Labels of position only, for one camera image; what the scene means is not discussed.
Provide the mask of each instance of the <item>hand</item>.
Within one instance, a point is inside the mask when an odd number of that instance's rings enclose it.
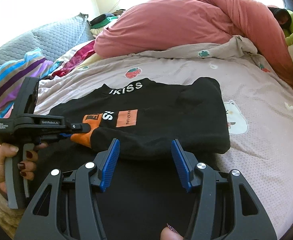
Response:
[[[20,174],[22,177],[29,180],[34,179],[33,171],[35,171],[36,169],[35,162],[38,160],[38,154],[36,151],[39,149],[43,149],[47,146],[48,146],[47,143],[42,143],[40,145],[37,145],[33,151],[27,152],[26,160],[18,164],[18,168],[21,170]],[[7,143],[3,143],[0,146],[0,192],[5,195],[7,194],[6,185],[5,185],[5,175],[4,175],[5,158],[15,156],[18,150],[19,150],[18,147],[7,144]]]
[[[171,226],[167,226],[161,232],[160,240],[183,240],[183,237]]]

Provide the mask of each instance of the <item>white cartoon bear print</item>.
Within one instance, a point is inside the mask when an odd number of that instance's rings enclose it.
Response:
[[[248,130],[248,123],[234,101],[224,102],[226,109],[229,134],[244,134]]]

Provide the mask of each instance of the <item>pink duvet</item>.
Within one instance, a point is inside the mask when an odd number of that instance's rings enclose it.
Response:
[[[100,33],[94,50],[109,58],[184,44],[223,44],[237,34],[249,38],[293,87],[284,33],[267,6],[256,0],[151,0],[130,8]]]

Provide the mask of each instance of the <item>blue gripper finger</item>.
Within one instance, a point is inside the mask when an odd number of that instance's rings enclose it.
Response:
[[[105,152],[107,157],[101,171],[101,192],[105,192],[111,184],[111,179],[120,154],[120,141],[113,139],[109,149]]]
[[[189,160],[186,158],[184,150],[182,149],[179,141],[177,139],[173,140],[171,143],[171,154],[177,169],[182,187],[184,187],[187,192],[192,189],[190,174],[194,168],[191,166]]]

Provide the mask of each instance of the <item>purple stripe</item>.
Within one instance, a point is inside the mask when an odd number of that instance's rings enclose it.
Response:
[[[29,65],[26,69],[21,70],[19,73],[15,74],[13,77],[11,77],[2,87],[0,87],[0,96],[10,87],[12,86],[16,81],[18,81],[20,78],[27,75],[29,72],[34,70],[38,65],[43,63],[46,59],[40,59],[31,65]]]
[[[45,62],[43,62],[42,66],[38,70],[36,70],[34,73],[30,75],[30,77],[40,76],[40,74],[44,73],[46,71],[46,68],[50,67],[51,65],[53,65],[53,62],[50,60],[46,60]],[[22,83],[16,86],[3,100],[1,100],[0,111],[1,111],[1,108],[4,107],[8,102],[16,99],[21,86],[22,86]]]
[[[21,88],[22,84],[18,85],[14,88],[11,93],[9,93],[3,100],[0,102],[0,111],[2,111],[2,107],[5,106],[8,102],[13,101],[16,99],[16,96]]]

